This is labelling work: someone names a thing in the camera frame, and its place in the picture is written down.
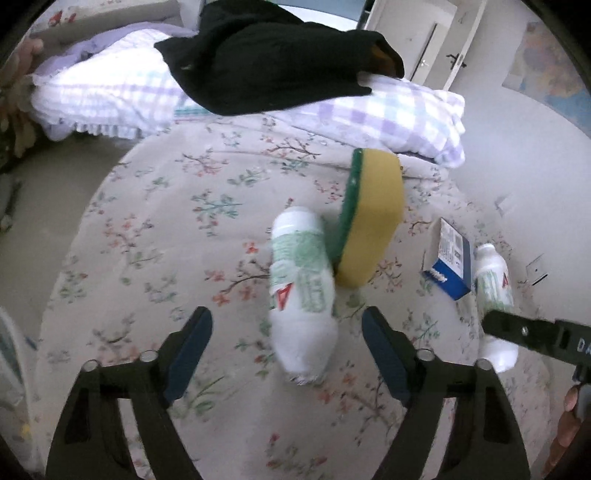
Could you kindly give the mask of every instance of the white door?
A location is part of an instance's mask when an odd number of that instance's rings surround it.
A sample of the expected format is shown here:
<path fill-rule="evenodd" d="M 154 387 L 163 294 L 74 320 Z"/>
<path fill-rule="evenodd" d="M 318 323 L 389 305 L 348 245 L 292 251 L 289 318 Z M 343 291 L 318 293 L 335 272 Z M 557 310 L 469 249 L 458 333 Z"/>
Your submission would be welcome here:
<path fill-rule="evenodd" d="M 487 0 L 454 0 L 456 15 L 447 37 L 427 75 L 424 85 L 435 90 L 449 90 L 466 58 Z"/>
<path fill-rule="evenodd" d="M 406 79 L 422 83 L 455 13 L 447 0 L 376 0 L 365 28 L 380 32 L 400 54 Z"/>

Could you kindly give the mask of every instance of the red triangle logo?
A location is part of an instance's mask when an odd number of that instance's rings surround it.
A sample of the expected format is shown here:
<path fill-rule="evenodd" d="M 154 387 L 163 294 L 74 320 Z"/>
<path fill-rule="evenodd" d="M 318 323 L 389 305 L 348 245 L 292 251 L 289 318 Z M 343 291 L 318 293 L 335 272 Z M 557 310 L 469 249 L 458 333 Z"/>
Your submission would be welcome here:
<path fill-rule="evenodd" d="M 290 291 L 292 287 L 293 283 L 290 283 L 285 288 L 280 288 L 279 290 L 277 290 L 277 303 L 279 306 L 279 310 L 281 312 L 285 310 L 285 305 L 287 304 L 287 299 L 290 296 Z"/>

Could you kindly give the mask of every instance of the white bottle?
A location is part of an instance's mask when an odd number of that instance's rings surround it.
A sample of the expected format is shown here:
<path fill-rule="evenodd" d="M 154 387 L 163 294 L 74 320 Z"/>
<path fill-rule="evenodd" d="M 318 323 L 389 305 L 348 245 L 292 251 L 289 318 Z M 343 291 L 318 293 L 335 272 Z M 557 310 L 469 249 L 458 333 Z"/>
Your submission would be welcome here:
<path fill-rule="evenodd" d="M 507 263 L 495 250 L 494 245 L 484 244 L 474 251 L 476 257 L 474 278 L 476 279 L 476 306 L 482 321 L 491 310 L 513 313 L 513 293 L 509 283 Z M 479 358 L 492 363 L 497 373 L 515 366 L 519 347 L 490 335 L 480 339 Z"/>
<path fill-rule="evenodd" d="M 272 244 L 271 345 L 290 381 L 319 382 L 339 336 L 322 221 L 307 208 L 290 207 L 273 223 Z"/>

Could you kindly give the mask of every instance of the black garment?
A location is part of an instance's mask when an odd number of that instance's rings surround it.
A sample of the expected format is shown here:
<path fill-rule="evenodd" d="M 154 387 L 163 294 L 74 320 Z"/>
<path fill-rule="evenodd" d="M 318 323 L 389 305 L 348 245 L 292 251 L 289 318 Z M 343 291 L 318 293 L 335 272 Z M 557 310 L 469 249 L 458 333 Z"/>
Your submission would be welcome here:
<path fill-rule="evenodd" d="M 187 95 L 218 115 L 368 95 L 361 71 L 404 76 L 380 33 L 304 23 L 264 0 L 217 0 L 203 9 L 198 35 L 155 47 Z"/>

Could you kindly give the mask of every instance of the gray floor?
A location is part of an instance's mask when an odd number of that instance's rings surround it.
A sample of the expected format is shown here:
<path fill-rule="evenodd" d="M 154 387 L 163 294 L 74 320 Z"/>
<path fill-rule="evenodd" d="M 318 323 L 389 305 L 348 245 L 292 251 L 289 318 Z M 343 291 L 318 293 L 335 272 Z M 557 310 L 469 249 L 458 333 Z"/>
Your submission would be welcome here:
<path fill-rule="evenodd" d="M 12 229 L 0 235 L 0 306 L 23 333 L 38 337 L 41 316 L 90 198 L 133 146 L 74 135 L 28 157 Z"/>

